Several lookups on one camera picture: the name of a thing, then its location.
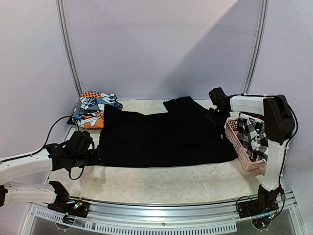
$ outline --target checkered shirt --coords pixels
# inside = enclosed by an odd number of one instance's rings
[[[263,120],[241,113],[238,119],[238,139],[251,161],[268,159],[268,139]]]

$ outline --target marble surface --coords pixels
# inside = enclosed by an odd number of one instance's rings
[[[143,114],[166,112],[163,100],[121,101],[124,111]],[[211,101],[198,100],[205,108]],[[75,131],[72,128],[68,138]],[[90,134],[95,145],[101,130]],[[81,169],[73,169],[72,176]],[[60,181],[70,195],[118,203],[188,204],[228,200],[256,194],[262,175],[245,172],[238,159],[220,164],[205,164],[171,168],[121,168],[89,166],[76,181],[61,169],[52,172],[50,180]]]

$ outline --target black pants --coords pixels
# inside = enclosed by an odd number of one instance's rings
[[[171,167],[222,163],[237,157],[223,128],[191,97],[163,103],[167,113],[143,115],[106,105],[98,164]]]

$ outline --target folded clothes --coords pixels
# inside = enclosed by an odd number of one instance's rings
[[[207,109],[191,97],[163,103],[167,113],[143,115],[106,105],[100,165],[171,167],[222,163],[237,158],[224,128],[206,119]]]
[[[105,94],[95,90],[83,93],[74,109],[73,118],[78,126],[85,129],[103,129],[105,105],[122,109],[115,94]]]

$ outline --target plastic basket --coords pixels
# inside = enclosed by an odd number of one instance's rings
[[[238,139],[238,120],[228,120],[226,122],[225,133],[229,141],[234,145],[238,158],[245,171],[254,171],[266,165],[264,160],[252,162],[246,149],[243,148]]]

